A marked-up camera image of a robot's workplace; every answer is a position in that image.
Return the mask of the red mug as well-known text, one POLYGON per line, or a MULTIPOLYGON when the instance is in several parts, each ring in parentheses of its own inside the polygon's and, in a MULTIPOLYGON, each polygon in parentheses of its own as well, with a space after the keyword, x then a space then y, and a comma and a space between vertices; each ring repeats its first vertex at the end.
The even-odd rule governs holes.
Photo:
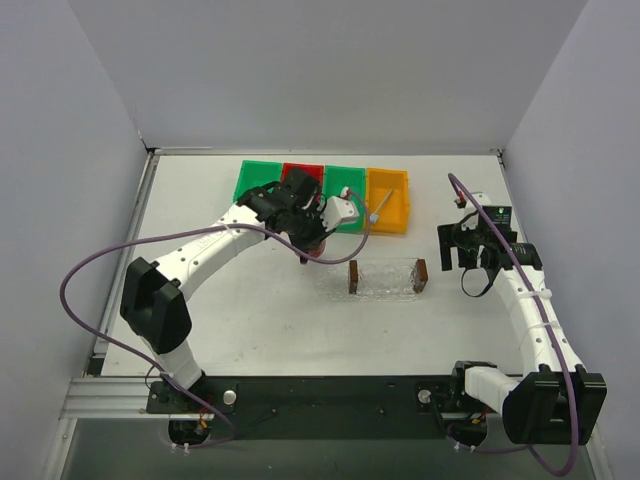
POLYGON ((324 253, 325 248, 326 248, 326 240, 323 239, 315 247, 307 251, 307 255, 311 258, 318 258, 324 253))

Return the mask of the clear holder with wooden ends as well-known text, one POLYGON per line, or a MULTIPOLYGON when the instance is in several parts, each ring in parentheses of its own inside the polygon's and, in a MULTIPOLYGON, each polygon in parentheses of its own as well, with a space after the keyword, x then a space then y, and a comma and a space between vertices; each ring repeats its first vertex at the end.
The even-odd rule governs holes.
POLYGON ((381 300, 421 294, 429 281, 424 258, 351 260, 348 292, 351 296, 381 300))

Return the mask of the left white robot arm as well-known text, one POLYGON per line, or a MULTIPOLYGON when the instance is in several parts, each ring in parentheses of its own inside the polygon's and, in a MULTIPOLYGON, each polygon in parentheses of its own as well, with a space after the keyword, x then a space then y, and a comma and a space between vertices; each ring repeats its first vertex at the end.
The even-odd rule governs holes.
POLYGON ((187 301, 195 291, 242 251, 286 233, 297 249, 309 254, 323 245, 328 232, 320 216, 321 184, 295 167, 281 182, 245 191, 215 224, 221 229, 196 236, 153 261, 142 257, 127 268, 120 315, 151 350, 160 370, 174 382, 169 398, 183 411, 204 402, 204 373, 188 343, 192 321, 187 301))

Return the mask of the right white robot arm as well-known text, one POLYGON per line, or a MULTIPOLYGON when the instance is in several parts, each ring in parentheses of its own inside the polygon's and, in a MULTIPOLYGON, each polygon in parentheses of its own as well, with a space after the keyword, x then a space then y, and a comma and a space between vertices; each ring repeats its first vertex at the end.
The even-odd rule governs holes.
POLYGON ((472 398, 500 414, 514 444, 586 444, 607 394, 604 378, 588 372, 573 351, 551 304, 534 245, 520 243, 509 206, 468 206, 463 218, 437 228, 441 266, 486 272, 486 291, 505 305, 522 358, 522 377, 490 362, 459 361, 453 395, 472 398), (456 252, 458 259, 452 261, 456 252))

